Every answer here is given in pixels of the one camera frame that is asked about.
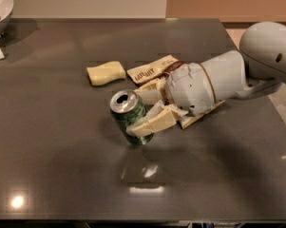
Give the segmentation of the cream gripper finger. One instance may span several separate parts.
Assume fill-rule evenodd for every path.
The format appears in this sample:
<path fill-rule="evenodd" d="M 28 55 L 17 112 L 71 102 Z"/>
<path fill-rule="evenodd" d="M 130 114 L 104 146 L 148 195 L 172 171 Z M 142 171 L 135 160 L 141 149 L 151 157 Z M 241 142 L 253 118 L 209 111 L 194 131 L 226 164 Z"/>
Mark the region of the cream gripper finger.
<path fill-rule="evenodd" d="M 157 78 L 135 89 L 135 92 L 142 98 L 145 105 L 154 105 L 159 100 L 166 104 L 165 83 L 166 80 L 164 78 Z"/>
<path fill-rule="evenodd" d="M 156 102 L 146 115 L 126 128 L 126 133 L 133 137 L 144 137 L 163 131 L 177 123 L 188 113 L 175 104 L 165 104 L 162 100 Z"/>

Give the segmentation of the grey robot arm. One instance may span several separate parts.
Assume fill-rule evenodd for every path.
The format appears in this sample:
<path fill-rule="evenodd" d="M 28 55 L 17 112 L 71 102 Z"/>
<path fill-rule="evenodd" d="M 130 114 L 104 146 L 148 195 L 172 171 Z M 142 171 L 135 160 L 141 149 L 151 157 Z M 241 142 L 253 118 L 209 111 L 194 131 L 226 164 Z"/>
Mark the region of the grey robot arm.
<path fill-rule="evenodd" d="M 168 55 L 127 74 L 152 106 L 127 134 L 142 137 L 174 124 L 186 128 L 228 99 L 258 98 L 286 84 L 286 26 L 257 23 L 244 31 L 238 50 L 189 64 Z"/>

